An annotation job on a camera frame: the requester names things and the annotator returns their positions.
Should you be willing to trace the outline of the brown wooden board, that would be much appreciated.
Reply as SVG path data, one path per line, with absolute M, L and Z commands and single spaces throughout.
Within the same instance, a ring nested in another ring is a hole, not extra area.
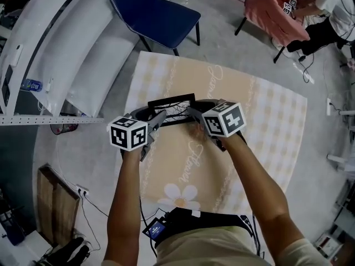
M 73 238 L 79 201 L 79 195 L 49 164 L 39 167 L 37 172 L 39 229 L 49 243 L 64 246 Z

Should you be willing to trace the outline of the white metal shelving rack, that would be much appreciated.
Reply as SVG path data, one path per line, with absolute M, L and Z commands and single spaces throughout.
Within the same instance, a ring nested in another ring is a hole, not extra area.
M 0 126 L 99 123 L 100 108 L 138 37 L 109 0 L 30 0 L 0 26 Z M 2 85 L 11 65 L 8 105 Z M 53 78 L 49 93 L 45 87 Z M 42 82 L 21 90 L 24 79 Z

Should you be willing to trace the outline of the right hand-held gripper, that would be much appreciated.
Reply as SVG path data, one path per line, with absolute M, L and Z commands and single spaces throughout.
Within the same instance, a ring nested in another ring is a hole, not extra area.
M 195 100 L 195 108 L 189 106 L 187 111 L 189 116 L 198 124 L 205 124 L 207 133 L 211 138 L 228 138 L 237 134 L 246 143 L 241 133 L 241 130 L 246 126 L 246 118 L 241 103 L 222 102 L 222 99 Z

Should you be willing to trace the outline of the black device with blue screen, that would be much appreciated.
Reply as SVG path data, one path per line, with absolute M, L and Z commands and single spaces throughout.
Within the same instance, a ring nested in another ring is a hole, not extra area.
M 164 217 L 156 217 L 154 218 L 142 231 L 144 235 L 146 235 L 148 238 L 156 242 L 159 237 L 161 236 L 161 233 L 165 230 L 166 228 L 166 220 Z

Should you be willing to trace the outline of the clear bottle with blue label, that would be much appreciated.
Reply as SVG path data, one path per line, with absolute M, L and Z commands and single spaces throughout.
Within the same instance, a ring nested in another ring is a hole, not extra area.
M 24 79 L 21 83 L 21 90 L 39 92 L 42 90 L 43 84 L 33 79 Z

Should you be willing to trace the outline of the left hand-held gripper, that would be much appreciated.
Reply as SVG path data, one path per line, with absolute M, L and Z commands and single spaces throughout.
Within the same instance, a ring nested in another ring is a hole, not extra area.
M 151 109 L 145 106 L 118 116 L 107 126 L 110 144 L 119 148 L 122 154 L 141 149 L 140 161 L 144 161 L 155 141 L 152 132 L 159 129 L 166 115 L 166 110 L 162 110 L 153 117 Z

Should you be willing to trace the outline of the black-rimmed tray with branch pattern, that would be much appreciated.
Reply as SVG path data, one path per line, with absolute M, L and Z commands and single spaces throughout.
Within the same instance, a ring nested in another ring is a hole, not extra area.
M 190 116 L 187 109 L 194 101 L 194 93 L 184 94 L 150 101 L 148 102 L 148 107 L 154 116 L 161 111 L 166 111 L 166 118 L 161 124 L 161 127 L 164 127 L 192 122 L 194 119 Z

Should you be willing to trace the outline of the person's right forearm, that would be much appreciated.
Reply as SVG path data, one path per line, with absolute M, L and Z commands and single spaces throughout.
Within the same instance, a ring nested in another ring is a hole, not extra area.
M 291 219 L 285 194 L 242 138 L 233 135 L 223 138 L 222 144 L 234 163 L 264 238 L 279 242 L 293 242 L 303 238 Z

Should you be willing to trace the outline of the black mesh wastebasket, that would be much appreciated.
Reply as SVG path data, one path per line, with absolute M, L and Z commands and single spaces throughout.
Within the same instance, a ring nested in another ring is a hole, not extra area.
M 78 124 L 50 124 L 50 129 L 53 134 L 60 135 L 73 132 L 78 128 L 78 126 Z

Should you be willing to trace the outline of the person's left forearm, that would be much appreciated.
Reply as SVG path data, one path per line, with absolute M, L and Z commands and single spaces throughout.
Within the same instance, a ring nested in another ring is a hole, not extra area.
M 141 149 L 126 151 L 107 221 L 102 266 L 137 266 L 139 255 Z

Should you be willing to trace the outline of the person's black waist belt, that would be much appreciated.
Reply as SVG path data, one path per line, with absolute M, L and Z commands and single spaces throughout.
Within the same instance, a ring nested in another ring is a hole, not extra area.
M 167 224 L 158 235 L 155 248 L 176 234 L 203 228 L 241 227 L 249 233 L 250 237 L 253 237 L 251 225 L 246 224 L 238 215 L 233 214 L 201 212 L 200 217 L 195 217 L 192 215 L 192 210 L 176 207 L 165 216 L 165 220 Z

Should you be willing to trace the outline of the table with white cloth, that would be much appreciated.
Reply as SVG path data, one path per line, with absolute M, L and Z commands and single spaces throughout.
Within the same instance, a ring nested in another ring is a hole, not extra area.
M 346 159 L 345 158 L 328 154 L 327 155 L 327 159 L 332 161 L 332 162 L 335 162 L 337 164 L 337 171 L 338 172 L 344 171 L 344 167 L 345 167 L 345 164 L 346 164 Z

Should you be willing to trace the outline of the person's beige shirt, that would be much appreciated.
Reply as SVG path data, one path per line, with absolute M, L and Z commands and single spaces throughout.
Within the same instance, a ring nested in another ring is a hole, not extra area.
M 286 247 L 272 265 L 251 250 L 241 227 L 204 228 L 176 234 L 157 246 L 154 266 L 331 266 L 307 239 Z

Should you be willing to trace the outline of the blue chair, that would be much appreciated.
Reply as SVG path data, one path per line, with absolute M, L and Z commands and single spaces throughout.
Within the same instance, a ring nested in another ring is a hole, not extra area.
M 169 0 L 110 0 L 117 15 L 151 52 L 147 40 L 179 55 L 177 47 L 193 30 L 200 45 L 201 14 Z

